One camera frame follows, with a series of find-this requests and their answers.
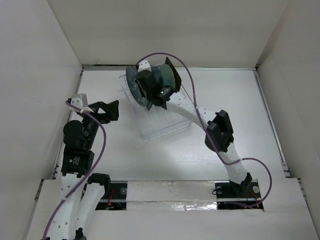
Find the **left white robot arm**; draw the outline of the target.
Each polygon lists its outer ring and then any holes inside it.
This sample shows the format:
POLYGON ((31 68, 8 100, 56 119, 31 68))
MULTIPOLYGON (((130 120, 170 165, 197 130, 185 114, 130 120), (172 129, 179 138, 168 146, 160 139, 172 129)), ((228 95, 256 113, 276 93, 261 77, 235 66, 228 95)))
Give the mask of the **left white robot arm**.
POLYGON ((85 240, 99 201, 112 193, 110 176, 93 172, 103 155, 95 157, 92 146, 101 129, 102 148, 106 147, 104 125, 119 119, 119 101, 86 104, 74 97, 66 104, 82 120, 70 120, 63 127, 60 198, 45 227, 44 240, 85 240))

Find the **round dark teal plate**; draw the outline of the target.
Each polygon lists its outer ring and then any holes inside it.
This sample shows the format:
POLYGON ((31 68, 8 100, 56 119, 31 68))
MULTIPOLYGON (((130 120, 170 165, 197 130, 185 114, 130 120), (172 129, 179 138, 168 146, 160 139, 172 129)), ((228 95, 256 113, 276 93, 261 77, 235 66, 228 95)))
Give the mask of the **round dark teal plate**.
POLYGON ((134 66, 127 66, 125 70, 126 81, 131 95, 135 101, 142 107, 146 107, 148 100, 142 96, 139 85, 136 82, 137 69, 134 66))

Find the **square black amber plate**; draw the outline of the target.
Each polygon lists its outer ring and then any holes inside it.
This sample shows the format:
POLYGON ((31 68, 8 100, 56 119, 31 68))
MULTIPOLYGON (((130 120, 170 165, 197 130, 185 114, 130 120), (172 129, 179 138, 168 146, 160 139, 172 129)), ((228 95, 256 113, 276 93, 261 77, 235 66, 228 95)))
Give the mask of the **square black amber plate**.
POLYGON ((171 62, 171 60, 168 57, 166 57, 166 59, 165 59, 165 64, 167 64, 170 67, 170 69, 172 70, 172 73, 174 76, 174 81, 175 81, 174 88, 179 92, 181 89, 181 85, 182 85, 182 79, 181 79, 180 75, 178 74, 178 71, 174 67, 173 63, 171 62))

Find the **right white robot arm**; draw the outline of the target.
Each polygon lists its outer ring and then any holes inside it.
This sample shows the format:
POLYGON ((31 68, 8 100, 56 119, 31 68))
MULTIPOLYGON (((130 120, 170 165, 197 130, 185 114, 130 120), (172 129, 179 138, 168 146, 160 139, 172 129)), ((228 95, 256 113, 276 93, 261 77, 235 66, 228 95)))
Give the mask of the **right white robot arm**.
POLYGON ((150 70, 143 70, 134 78, 142 96, 154 106, 177 113, 204 130, 205 145, 215 152, 224 164, 232 193, 237 197, 246 194, 252 176, 241 163, 236 151, 229 114, 224 110, 213 112, 196 106, 195 101, 187 99, 169 85, 167 80, 157 80, 150 70))

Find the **light green floral plate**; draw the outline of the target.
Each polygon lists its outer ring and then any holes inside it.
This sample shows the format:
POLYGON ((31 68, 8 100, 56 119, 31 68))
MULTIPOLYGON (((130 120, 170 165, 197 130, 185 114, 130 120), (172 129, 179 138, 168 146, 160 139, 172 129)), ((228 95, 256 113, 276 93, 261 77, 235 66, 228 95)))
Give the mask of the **light green floral plate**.
POLYGON ((168 64, 164 63, 162 65, 158 65, 157 68, 160 71, 163 85, 170 86, 175 89, 176 81, 175 81, 174 73, 171 67, 168 64))

